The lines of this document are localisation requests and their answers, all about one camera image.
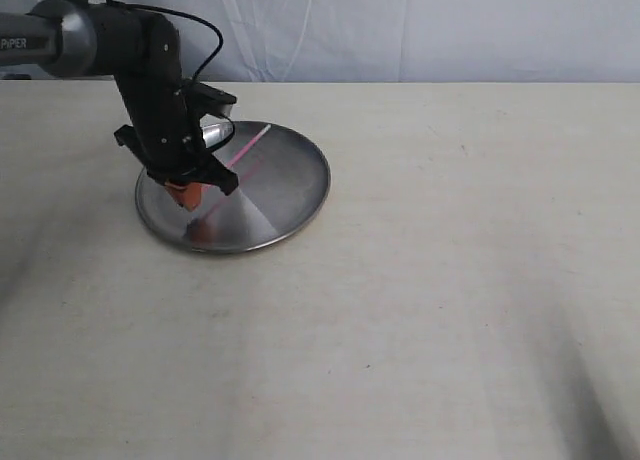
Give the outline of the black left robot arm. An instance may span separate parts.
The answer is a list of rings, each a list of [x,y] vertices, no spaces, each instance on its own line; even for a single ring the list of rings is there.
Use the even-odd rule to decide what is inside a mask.
[[[115,131],[147,175],[192,211],[204,186],[230,195],[236,173],[214,153],[201,119],[225,119],[235,96],[186,78],[171,11],[120,2],[43,0],[26,14],[1,15],[1,64],[37,65],[56,78],[111,76],[130,122]]]

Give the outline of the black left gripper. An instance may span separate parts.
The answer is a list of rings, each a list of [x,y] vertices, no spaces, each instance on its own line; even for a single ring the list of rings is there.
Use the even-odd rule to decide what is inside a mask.
[[[200,129],[174,95],[188,82],[142,74],[120,74],[115,81],[131,120],[114,133],[117,143],[133,153],[179,207],[195,211],[202,203],[202,184],[226,195],[236,190],[237,175],[204,148]]]

